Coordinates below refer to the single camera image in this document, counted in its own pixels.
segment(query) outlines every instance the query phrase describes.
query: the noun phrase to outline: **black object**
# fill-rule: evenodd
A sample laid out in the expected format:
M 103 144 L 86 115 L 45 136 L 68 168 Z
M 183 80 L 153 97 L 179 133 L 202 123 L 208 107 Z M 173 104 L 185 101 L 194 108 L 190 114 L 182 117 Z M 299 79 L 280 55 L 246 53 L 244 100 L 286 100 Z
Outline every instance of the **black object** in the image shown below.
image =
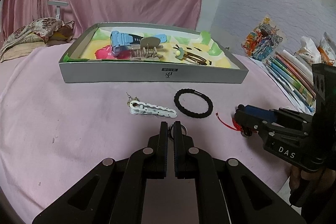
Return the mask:
M 336 67 L 312 66 L 316 112 L 308 115 L 288 109 L 264 110 L 239 105 L 235 121 L 257 130 L 263 148 L 279 158 L 314 173 L 321 168 L 336 170 Z M 302 207 L 318 181 L 301 180 L 290 203 Z
M 201 98 L 203 98 L 207 103 L 208 103 L 208 110 L 204 113 L 195 113 L 195 112 L 191 112 L 190 110 L 187 110 L 186 108 L 184 108 L 180 101 L 179 101 L 179 98 L 182 94 L 184 93 L 191 93 L 191 94 L 194 94 L 194 95 L 197 95 Z M 212 101 L 210 100 L 210 98 L 206 95 L 204 95 L 203 93 L 200 93 L 196 90 L 192 90 L 192 89 L 181 89 L 179 90 L 178 92 L 176 92 L 175 96 L 174 96 L 174 103 L 176 105 L 176 107 L 178 108 L 179 111 L 181 111 L 183 114 L 191 117 L 191 118 L 205 118 L 205 117 L 208 117 L 211 113 L 212 113 L 212 110 L 213 110 L 213 104 L 212 104 Z
M 306 223 L 238 160 L 214 159 L 182 134 L 180 122 L 173 129 L 175 176 L 195 179 L 200 224 Z M 146 179 L 166 176 L 167 134 L 162 122 L 147 148 L 103 160 L 33 224 L 140 224 Z

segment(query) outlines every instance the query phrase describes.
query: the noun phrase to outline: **black hair tie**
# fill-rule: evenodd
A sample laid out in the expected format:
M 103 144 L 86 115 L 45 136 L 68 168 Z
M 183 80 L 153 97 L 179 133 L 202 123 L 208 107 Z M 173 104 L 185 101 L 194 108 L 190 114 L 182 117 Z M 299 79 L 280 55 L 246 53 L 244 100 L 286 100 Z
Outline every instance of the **black hair tie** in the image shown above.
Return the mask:
M 194 95 L 197 95 L 201 98 L 203 98 L 207 103 L 208 103 L 208 110 L 204 113 L 195 113 L 195 112 L 191 112 L 190 110 L 187 110 L 186 108 L 184 108 L 180 101 L 179 101 L 179 98 L 182 94 L 184 93 L 191 93 L 191 94 L 194 94 Z M 176 92 L 175 94 L 175 97 L 174 97 L 174 103 L 177 107 L 177 109 L 179 111 L 181 111 L 183 114 L 191 117 L 191 118 L 205 118 L 205 117 L 208 117 L 211 113 L 212 113 L 212 110 L 213 110 L 213 104 L 212 104 L 212 101 L 210 100 L 210 98 L 206 95 L 204 95 L 203 93 L 200 93 L 196 90 L 192 90 L 192 89 L 181 89 L 179 90 L 178 92 Z

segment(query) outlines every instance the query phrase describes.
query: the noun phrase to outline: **snack package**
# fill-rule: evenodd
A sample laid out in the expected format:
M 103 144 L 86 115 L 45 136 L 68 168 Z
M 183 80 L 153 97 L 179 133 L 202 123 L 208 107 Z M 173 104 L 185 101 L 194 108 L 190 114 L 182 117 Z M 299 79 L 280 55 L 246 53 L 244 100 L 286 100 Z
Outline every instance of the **snack package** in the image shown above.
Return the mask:
M 321 63 L 321 54 L 314 41 L 309 37 L 301 37 L 300 42 L 301 49 L 297 51 L 297 54 L 310 65 Z
M 324 37 L 320 40 L 318 51 L 321 54 L 323 63 L 336 67 L 336 44 L 327 32 L 324 33 Z

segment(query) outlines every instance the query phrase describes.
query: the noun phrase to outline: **wall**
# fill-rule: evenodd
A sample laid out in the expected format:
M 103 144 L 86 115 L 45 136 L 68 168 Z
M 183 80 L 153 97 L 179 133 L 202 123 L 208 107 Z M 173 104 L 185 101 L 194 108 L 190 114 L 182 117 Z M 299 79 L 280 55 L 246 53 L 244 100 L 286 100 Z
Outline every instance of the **wall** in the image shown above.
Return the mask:
M 282 48 L 291 53 L 300 48 L 303 35 L 320 40 L 327 31 L 336 37 L 336 0 L 220 0 L 212 37 L 231 52 L 244 54 L 241 43 L 267 14 L 285 33 Z

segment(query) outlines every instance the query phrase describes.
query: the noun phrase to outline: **folded blanket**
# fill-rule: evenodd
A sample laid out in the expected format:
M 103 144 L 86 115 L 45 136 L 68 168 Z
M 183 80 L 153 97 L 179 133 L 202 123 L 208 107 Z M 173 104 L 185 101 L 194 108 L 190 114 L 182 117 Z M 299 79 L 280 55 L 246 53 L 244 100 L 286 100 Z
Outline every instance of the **folded blanket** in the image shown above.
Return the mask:
M 0 62 L 26 56 L 33 49 L 45 46 L 49 39 L 69 41 L 73 29 L 74 21 L 63 22 L 51 17 L 35 20 L 16 30 L 8 37 L 0 50 Z

